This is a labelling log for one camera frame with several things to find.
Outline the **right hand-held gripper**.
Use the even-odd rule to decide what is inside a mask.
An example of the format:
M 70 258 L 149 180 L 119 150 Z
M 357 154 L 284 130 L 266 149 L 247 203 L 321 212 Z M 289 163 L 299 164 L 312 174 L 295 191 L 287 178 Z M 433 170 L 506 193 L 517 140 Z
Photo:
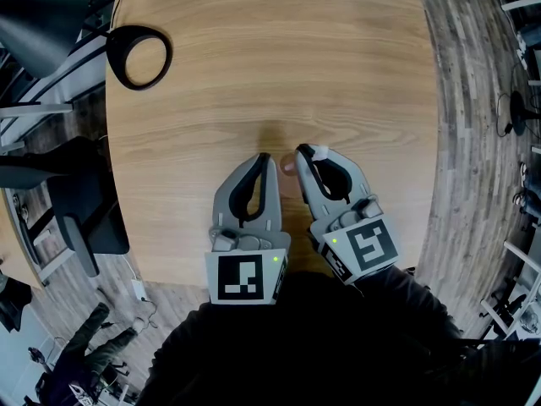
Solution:
M 316 251 L 342 283 L 352 285 L 399 261 L 394 227 L 356 162 L 326 145 L 301 144 L 295 164 Z

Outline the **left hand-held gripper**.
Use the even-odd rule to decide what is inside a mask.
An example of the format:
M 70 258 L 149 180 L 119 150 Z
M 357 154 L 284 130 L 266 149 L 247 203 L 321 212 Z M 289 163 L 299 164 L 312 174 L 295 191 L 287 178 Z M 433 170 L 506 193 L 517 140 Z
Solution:
M 258 209 L 249 202 L 260 178 Z M 215 193 L 210 231 L 212 249 L 205 267 L 214 305 L 273 305 L 286 274 L 291 237 L 281 231 L 277 168 L 260 153 L 241 163 Z M 239 228 L 263 229 L 247 233 Z

